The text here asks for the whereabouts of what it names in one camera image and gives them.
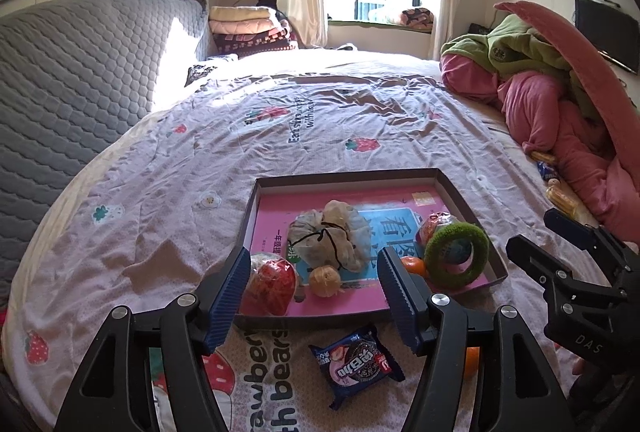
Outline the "pink book in tray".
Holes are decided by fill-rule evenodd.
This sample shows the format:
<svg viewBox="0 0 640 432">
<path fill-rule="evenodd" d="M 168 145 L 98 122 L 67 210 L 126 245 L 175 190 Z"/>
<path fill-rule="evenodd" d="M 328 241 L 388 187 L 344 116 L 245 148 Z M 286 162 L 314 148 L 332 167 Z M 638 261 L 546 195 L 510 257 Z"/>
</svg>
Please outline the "pink book in tray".
<svg viewBox="0 0 640 432">
<path fill-rule="evenodd" d="M 235 322 L 250 329 L 316 329 L 386 321 L 378 280 L 384 252 L 416 261 L 449 296 L 502 278 L 480 221 L 446 177 L 326 177 L 256 181 L 239 244 L 250 283 Z"/>
</svg>

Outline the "red toy egg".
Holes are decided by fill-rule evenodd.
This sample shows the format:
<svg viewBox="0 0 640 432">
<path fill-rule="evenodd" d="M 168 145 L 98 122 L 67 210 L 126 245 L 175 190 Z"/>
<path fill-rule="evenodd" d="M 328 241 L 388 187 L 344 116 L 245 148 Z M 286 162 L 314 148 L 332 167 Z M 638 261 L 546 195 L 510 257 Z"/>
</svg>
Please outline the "red toy egg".
<svg viewBox="0 0 640 432">
<path fill-rule="evenodd" d="M 273 253 L 250 256 L 250 280 L 240 312 L 250 316 L 283 316 L 294 300 L 298 285 L 294 265 Z"/>
</svg>

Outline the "orange tangerine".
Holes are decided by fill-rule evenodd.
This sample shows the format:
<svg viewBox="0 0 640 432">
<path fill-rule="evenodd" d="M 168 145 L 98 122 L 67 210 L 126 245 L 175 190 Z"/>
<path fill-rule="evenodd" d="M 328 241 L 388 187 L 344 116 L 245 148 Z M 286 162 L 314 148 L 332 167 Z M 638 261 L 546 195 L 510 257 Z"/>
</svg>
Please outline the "orange tangerine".
<svg viewBox="0 0 640 432">
<path fill-rule="evenodd" d="M 423 259 L 412 256 L 404 256 L 400 259 L 400 261 L 410 274 L 427 278 L 427 269 Z"/>
<path fill-rule="evenodd" d="M 463 379 L 471 380 L 480 369 L 480 348 L 478 346 L 470 346 L 465 351 L 465 364 L 463 371 Z"/>
</svg>

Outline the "pink quilt pile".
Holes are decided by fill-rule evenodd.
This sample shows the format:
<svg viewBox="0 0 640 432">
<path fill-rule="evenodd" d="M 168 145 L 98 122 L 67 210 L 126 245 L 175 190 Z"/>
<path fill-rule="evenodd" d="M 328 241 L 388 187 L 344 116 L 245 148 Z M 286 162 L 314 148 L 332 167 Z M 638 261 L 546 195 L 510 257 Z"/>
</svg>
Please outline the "pink quilt pile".
<svg viewBox="0 0 640 432">
<path fill-rule="evenodd" d="M 440 70 L 450 92 L 501 111 L 525 154 L 553 155 L 561 177 L 599 223 L 638 243 L 639 183 L 618 159 L 605 126 L 582 117 L 558 78 L 524 70 L 501 80 L 457 54 L 444 55 Z"/>
</svg>

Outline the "folded blankets stack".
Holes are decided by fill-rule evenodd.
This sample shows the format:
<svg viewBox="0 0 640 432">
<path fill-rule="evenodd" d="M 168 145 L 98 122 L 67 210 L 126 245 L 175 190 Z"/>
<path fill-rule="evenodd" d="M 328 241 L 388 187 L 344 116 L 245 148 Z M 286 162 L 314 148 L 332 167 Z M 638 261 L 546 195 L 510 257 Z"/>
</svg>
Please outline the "folded blankets stack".
<svg viewBox="0 0 640 432">
<path fill-rule="evenodd" d="M 244 58 L 299 48 L 291 22 L 270 7 L 211 7 L 208 24 L 218 54 Z"/>
</svg>

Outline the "white drawstring mesh bag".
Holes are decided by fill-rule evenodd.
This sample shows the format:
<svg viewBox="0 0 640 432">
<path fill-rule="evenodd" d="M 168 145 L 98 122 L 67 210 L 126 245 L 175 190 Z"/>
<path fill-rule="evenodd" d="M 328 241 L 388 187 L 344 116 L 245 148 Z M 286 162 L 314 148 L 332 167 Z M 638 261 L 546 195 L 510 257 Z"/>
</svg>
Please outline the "white drawstring mesh bag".
<svg viewBox="0 0 640 432">
<path fill-rule="evenodd" d="M 334 199 L 322 210 L 300 213 L 288 226 L 286 257 L 311 270 L 331 265 L 360 274 L 371 261 L 371 237 L 369 221 L 354 206 Z"/>
</svg>

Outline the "yellow snack packet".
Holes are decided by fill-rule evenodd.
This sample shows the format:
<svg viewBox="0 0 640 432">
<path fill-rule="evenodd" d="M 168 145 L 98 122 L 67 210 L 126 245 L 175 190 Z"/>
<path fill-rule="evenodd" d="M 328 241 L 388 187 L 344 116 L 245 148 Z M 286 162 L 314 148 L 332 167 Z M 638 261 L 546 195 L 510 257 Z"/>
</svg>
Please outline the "yellow snack packet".
<svg viewBox="0 0 640 432">
<path fill-rule="evenodd" d="M 547 182 L 546 196 L 556 209 L 572 220 L 582 224 L 590 223 L 591 217 L 588 210 L 575 196 L 563 189 L 563 185 L 558 179 L 551 179 Z"/>
</svg>

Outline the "pink strawberry bed sheet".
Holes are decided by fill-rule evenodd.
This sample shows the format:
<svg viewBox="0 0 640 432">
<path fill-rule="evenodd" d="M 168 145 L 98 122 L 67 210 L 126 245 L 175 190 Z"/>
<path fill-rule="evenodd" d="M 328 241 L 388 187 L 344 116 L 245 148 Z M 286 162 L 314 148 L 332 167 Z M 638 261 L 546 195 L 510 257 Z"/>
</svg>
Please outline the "pink strawberry bed sheet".
<svg viewBox="0 0 640 432">
<path fill-rule="evenodd" d="M 51 430 L 82 356 L 112 308 L 163 308 L 228 257 L 259 178 L 436 168 L 492 242 L 523 234 L 584 281 L 590 256 L 549 232 L 536 167 L 498 111 L 457 98 L 436 64 L 319 51 L 259 56 L 140 123 L 63 220 L 22 261 L 3 360 L 35 422 Z"/>
</svg>

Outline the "blue wrapped toy egg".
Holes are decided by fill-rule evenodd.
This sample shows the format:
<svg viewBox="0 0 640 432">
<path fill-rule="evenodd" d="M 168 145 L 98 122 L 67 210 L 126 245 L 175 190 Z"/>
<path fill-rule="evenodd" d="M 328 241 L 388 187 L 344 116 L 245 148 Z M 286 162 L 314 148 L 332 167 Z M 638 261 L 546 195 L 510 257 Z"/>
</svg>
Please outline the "blue wrapped toy egg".
<svg viewBox="0 0 640 432">
<path fill-rule="evenodd" d="M 447 227 L 459 223 L 459 219 L 449 212 L 439 211 L 428 215 L 421 223 L 414 235 L 416 255 L 425 257 L 426 245 L 433 237 Z M 438 261 L 445 270 L 451 273 L 461 273 L 470 265 L 473 258 L 473 245 L 464 237 L 447 237 L 438 255 Z"/>
</svg>

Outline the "green blanket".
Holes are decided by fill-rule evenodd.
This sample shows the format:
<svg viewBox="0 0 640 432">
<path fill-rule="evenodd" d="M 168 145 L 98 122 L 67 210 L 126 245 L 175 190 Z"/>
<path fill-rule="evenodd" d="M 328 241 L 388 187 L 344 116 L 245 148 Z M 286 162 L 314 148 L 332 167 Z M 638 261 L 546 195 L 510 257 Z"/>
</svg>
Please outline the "green blanket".
<svg viewBox="0 0 640 432">
<path fill-rule="evenodd" d="M 488 34 L 464 34 L 446 42 L 440 50 L 440 62 L 444 62 L 446 56 L 468 59 L 500 78 L 509 78 L 525 70 L 559 78 L 570 85 L 573 99 L 585 117 L 599 117 L 567 59 L 549 44 L 539 30 L 516 14 L 507 15 Z"/>
</svg>

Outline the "patterned cushion on sill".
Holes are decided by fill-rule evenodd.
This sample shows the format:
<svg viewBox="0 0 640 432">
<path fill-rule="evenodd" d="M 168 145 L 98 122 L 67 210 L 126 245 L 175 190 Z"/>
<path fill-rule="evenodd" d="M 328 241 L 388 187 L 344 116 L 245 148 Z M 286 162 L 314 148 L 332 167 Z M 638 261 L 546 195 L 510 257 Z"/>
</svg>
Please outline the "patterned cushion on sill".
<svg viewBox="0 0 640 432">
<path fill-rule="evenodd" d="M 434 14 L 427 8 L 422 7 L 403 10 L 400 15 L 401 26 L 418 32 L 431 33 L 434 21 Z"/>
</svg>

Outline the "grey quilted headboard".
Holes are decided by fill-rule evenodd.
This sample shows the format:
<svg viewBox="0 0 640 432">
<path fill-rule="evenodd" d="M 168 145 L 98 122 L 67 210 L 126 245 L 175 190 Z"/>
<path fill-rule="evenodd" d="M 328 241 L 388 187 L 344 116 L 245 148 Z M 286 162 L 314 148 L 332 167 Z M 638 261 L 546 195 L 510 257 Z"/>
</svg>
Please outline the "grey quilted headboard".
<svg viewBox="0 0 640 432">
<path fill-rule="evenodd" d="M 208 50 L 207 0 L 53 0 L 1 19 L 1 298 L 68 183 Z"/>
</svg>

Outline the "black wall television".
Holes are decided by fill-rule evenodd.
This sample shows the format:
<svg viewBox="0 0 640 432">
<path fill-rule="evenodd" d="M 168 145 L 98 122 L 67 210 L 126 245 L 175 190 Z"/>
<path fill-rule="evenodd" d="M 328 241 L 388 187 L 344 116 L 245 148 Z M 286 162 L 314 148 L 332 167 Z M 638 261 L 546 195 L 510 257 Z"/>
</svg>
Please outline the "black wall television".
<svg viewBox="0 0 640 432">
<path fill-rule="evenodd" d="M 637 75 L 639 23 L 620 9 L 596 0 L 574 0 L 575 27 L 610 62 Z"/>
</svg>

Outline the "pink pillow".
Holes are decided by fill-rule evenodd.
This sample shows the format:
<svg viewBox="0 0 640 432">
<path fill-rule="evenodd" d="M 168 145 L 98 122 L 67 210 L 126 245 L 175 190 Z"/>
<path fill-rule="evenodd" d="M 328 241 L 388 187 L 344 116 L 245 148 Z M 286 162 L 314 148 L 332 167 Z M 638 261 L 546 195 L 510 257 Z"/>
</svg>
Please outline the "pink pillow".
<svg viewBox="0 0 640 432">
<path fill-rule="evenodd" d="M 639 113 L 593 44 L 566 18 L 541 4 L 500 1 L 494 8 L 533 26 L 567 60 L 608 129 L 620 166 L 639 185 Z"/>
</svg>

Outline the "blue cookie snack packet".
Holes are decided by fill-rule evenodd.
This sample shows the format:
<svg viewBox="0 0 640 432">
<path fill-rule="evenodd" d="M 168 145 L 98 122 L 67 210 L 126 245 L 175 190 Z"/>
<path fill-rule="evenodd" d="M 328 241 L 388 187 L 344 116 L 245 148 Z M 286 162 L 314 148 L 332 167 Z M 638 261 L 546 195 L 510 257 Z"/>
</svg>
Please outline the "blue cookie snack packet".
<svg viewBox="0 0 640 432">
<path fill-rule="evenodd" d="M 384 379 L 406 380 L 374 324 L 363 326 L 324 348 L 311 344 L 309 350 L 333 393 L 332 410 L 339 410 L 349 397 Z"/>
</svg>

